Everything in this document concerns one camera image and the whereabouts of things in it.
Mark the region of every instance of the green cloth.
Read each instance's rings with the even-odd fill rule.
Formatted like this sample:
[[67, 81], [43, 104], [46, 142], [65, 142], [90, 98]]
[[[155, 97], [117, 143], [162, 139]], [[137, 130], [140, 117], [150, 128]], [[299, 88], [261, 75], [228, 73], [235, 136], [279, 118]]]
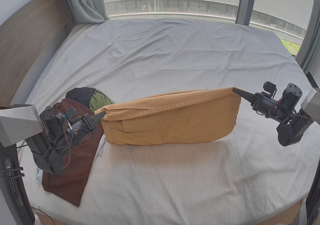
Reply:
[[94, 111], [96, 111], [98, 108], [111, 104], [114, 104], [112, 99], [103, 94], [101, 91], [95, 90], [91, 97], [89, 108], [94, 113]]

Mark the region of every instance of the wooden bed frame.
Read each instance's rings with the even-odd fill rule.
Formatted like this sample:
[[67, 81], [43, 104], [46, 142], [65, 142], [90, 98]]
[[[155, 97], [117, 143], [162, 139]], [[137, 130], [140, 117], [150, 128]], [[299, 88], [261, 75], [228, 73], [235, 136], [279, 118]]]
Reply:
[[10, 105], [30, 67], [72, 17], [67, 0], [32, 0], [0, 26], [0, 106]]

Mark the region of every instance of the brown cloth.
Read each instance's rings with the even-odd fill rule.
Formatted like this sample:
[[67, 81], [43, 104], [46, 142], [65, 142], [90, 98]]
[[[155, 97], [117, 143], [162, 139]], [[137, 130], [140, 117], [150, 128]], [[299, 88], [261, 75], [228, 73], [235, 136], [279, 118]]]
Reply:
[[241, 97], [233, 87], [170, 92], [104, 106], [109, 143], [157, 145], [220, 139], [236, 125]]
[[[63, 99], [54, 106], [59, 109], [60, 113], [63, 113], [70, 107], [74, 107], [79, 116], [84, 116], [87, 113], [90, 116], [94, 115], [88, 107], [72, 99]], [[53, 175], [43, 171], [43, 189], [77, 207], [80, 205], [82, 193], [87, 184], [91, 166], [94, 161], [94, 155], [103, 134], [102, 125], [97, 123], [96, 127], [97, 129], [92, 133], [92, 141], [90, 141], [91, 134], [88, 134], [82, 139], [80, 145], [71, 148], [70, 163], [63, 169], [61, 174]], [[64, 165], [68, 163], [68, 160], [69, 154], [67, 153], [63, 157]]]

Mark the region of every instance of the mattress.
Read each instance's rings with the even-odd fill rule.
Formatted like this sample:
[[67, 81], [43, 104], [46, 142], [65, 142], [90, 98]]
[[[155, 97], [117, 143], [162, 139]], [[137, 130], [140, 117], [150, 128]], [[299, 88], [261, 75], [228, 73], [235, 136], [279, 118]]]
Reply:
[[[39, 113], [74, 87], [94, 87], [121, 103], [164, 92], [273, 82], [303, 96], [311, 86], [271, 31], [184, 19], [128, 19], [74, 27], [27, 103]], [[318, 124], [297, 144], [278, 143], [278, 123], [242, 99], [234, 130], [214, 142], [132, 146], [106, 143], [80, 207], [45, 192], [24, 148], [32, 206], [72, 224], [255, 224], [305, 197], [320, 152]]]

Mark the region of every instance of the green grass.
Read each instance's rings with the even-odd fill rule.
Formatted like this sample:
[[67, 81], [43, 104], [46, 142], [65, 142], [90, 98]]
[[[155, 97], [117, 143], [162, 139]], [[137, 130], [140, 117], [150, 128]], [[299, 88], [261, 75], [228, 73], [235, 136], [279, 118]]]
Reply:
[[280, 41], [283, 43], [283, 45], [287, 48], [287, 50], [288, 50], [292, 55], [295, 55], [295, 53], [293, 53], [293, 52], [289, 49], [289, 46], [290, 46], [290, 47], [293, 47], [293, 48], [296, 50], [296, 52], [298, 52], [299, 49], [300, 49], [300, 45], [295, 44], [295, 43], [293, 43], [293, 42], [291, 42], [291, 41], [287, 41], [287, 40], [284, 40], [284, 39], [281, 39], [281, 38], [280, 38]]

